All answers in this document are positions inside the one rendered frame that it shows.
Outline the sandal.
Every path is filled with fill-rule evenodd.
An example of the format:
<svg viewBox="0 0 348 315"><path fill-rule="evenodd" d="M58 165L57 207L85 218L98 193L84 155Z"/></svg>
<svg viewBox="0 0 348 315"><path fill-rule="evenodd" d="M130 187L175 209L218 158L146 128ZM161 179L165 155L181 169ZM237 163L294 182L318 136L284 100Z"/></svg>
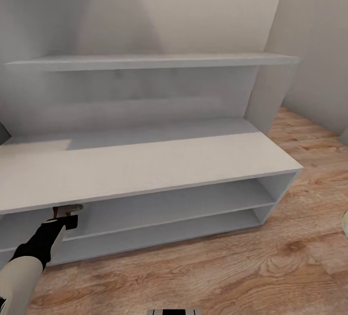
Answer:
<svg viewBox="0 0 348 315"><path fill-rule="evenodd" d="M53 211L54 211L54 218L53 219L55 219L56 217L57 217L57 213L58 213L58 208L59 207L53 207ZM69 213L66 213L67 214L67 216L70 216L71 215L71 212Z"/></svg>

